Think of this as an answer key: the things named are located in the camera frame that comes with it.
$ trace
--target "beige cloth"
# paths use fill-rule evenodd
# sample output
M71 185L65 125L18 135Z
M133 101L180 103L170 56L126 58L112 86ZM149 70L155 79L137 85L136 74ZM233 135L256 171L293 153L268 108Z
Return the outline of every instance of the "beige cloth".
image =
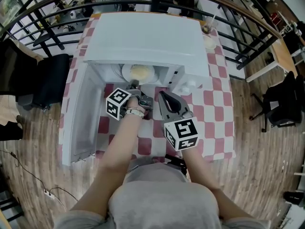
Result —
M12 40L15 45L23 51L25 54L37 60L37 63L43 60L40 54L34 53L27 46L22 44L18 40ZM0 125L6 125L8 121L16 123L16 117L20 115L17 109L15 96L10 95L0 95Z

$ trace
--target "wristwatch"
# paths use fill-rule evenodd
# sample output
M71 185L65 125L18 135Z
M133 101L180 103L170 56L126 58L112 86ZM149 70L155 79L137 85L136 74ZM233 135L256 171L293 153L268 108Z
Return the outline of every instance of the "wristwatch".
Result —
M137 108L128 108L126 110L126 115L130 115L130 114L137 115L137 116L139 116L141 118L144 117L143 112L141 110L137 109Z

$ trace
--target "wooden floor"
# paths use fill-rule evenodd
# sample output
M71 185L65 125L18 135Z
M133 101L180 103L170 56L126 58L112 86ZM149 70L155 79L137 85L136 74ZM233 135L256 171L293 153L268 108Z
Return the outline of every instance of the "wooden floor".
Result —
M256 71L264 64L263 57L247 69ZM261 133L263 118L252 122L249 116L260 111L250 93L262 95L268 86L281 81L283 71L275 68L251 83L232 79L235 120L235 150L237 157L212 163L225 193L246 212L277 224L287 205L282 199L286 190L296 189L304 159L305 125L270 128ZM60 105L50 111L33 109L21 111L24 139L0 142L0 149L14 152L26 169L40 177L47 189L60 186L80 198L92 182L97 161L88 158L71 167L63 167L57 159L57 140ZM52 228L53 220L64 209L56 200L44 195L42 184L20 167L14 159L0 152L3 170L10 177L9 184L25 212L28 223L22 228ZM69 194L53 190L67 209L76 202Z

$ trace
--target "gray t-shirt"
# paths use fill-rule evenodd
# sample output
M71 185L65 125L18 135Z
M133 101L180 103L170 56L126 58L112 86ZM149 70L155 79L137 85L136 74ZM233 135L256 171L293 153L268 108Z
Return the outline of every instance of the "gray t-shirt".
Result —
M162 163L130 172L109 200L109 216L70 211L55 229L267 229L251 218L219 220L217 201L204 186L187 182L177 169Z

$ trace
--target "shirt sleeve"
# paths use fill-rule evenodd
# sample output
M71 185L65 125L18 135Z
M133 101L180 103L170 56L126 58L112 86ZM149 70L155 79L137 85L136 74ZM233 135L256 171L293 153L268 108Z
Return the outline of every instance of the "shirt sleeve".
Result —
M233 218L223 223L223 229L269 229L269 220L254 218Z
M95 229L105 223L105 219L93 212L73 210L55 220L54 229Z

